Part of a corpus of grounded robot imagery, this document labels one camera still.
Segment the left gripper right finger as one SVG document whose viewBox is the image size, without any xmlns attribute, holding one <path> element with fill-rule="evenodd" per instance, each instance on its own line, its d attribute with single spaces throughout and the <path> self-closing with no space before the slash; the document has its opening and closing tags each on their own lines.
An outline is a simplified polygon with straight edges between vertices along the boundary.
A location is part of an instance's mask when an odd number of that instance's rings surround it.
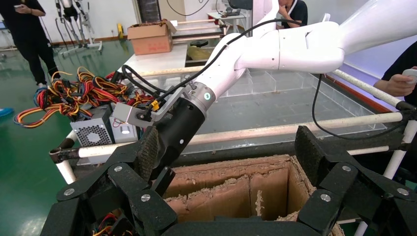
<svg viewBox="0 0 417 236">
<path fill-rule="evenodd" d="M 318 140 L 299 126 L 296 158 L 316 190 L 297 221 L 326 236 L 346 208 L 381 236 L 417 233 L 417 195 L 410 188 L 360 165 L 346 150 Z"/>
</svg>

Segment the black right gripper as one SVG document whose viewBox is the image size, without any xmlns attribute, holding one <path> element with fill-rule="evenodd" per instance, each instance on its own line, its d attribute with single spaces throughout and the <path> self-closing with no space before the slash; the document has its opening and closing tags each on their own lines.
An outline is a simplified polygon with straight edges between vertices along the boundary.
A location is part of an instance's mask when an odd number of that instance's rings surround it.
<svg viewBox="0 0 417 236">
<path fill-rule="evenodd" d="M 159 137 L 158 158 L 151 173 L 151 190 L 163 197 L 176 173 L 170 168 L 198 129 L 205 115 L 195 104 L 179 98 L 173 105 L 172 115 L 163 118 L 156 126 Z"/>
</svg>

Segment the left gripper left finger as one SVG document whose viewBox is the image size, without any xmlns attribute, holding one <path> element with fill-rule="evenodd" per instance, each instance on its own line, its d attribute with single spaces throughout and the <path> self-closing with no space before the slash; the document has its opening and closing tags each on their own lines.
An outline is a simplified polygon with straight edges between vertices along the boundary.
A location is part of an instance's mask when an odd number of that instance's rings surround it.
<svg viewBox="0 0 417 236">
<path fill-rule="evenodd" d="M 116 148 L 101 167 L 64 187 L 41 234 L 90 235 L 93 223 L 117 208 L 141 236 L 160 236 L 176 224 L 177 214 L 150 185 L 158 141 L 157 129 L 150 126 L 141 140 Z"/>
</svg>

